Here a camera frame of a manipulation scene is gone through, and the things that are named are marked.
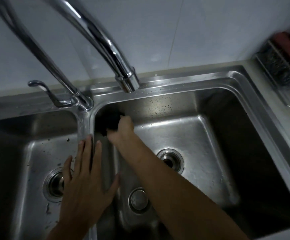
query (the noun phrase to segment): black sponge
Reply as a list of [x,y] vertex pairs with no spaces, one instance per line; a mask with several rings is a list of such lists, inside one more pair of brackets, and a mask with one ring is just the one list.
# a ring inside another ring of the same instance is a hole
[[118,123],[124,113],[119,111],[106,111],[101,116],[95,119],[95,131],[101,133],[103,136],[107,135],[106,129],[117,131]]

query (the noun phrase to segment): hand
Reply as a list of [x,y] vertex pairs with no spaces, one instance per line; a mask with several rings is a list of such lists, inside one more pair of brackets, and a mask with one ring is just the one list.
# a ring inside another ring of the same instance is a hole
[[111,204],[119,188],[119,175],[116,175],[108,192],[103,192],[101,142],[97,141],[96,143],[90,171],[91,151],[91,136],[87,136],[86,141],[80,141],[78,144],[73,176],[70,172],[73,157],[69,156],[64,163],[65,187],[59,216],[60,225],[80,227],[82,231],[85,230],[84,234],[98,221],[103,211]]
[[117,131],[107,129],[107,138],[113,145],[118,147],[119,144],[129,139],[133,133],[134,124],[131,118],[129,116],[121,116]]

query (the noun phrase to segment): person's left hand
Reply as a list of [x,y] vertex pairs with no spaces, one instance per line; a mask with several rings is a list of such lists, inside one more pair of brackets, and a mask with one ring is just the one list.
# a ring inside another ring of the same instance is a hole
[[90,171],[92,143],[91,136],[80,141],[75,160],[74,173],[71,176],[69,156],[64,163],[64,195],[60,207],[59,224],[82,227],[86,232],[111,204],[119,188],[119,175],[116,175],[108,192],[104,193],[101,183],[102,144],[97,141]]

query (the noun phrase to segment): faucet handle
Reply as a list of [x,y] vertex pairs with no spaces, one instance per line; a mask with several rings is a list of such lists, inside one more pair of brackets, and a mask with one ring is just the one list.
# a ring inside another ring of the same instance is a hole
[[44,92],[47,93],[47,95],[49,96],[49,98],[51,99],[51,101],[53,102],[53,104],[57,107],[57,108],[69,108],[72,107],[74,105],[72,100],[59,100],[55,94],[53,94],[51,92],[51,90],[47,87],[47,85],[45,83],[43,83],[42,81],[39,80],[31,80],[28,82],[28,86],[29,87],[39,87],[41,90],[43,90]]

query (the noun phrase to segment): sink basin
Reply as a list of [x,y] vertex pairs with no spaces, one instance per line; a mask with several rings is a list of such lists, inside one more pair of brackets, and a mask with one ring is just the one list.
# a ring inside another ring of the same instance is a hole
[[[290,228],[290,192],[233,92],[213,88],[120,101],[99,109],[96,121],[117,110],[131,116],[135,133],[166,166],[202,190],[251,239]],[[98,239],[171,239],[136,175],[97,128],[104,187],[121,172],[114,203],[97,224]]]
[[0,239],[46,238],[58,220],[61,198],[48,201],[44,181],[76,150],[71,112],[0,120]]

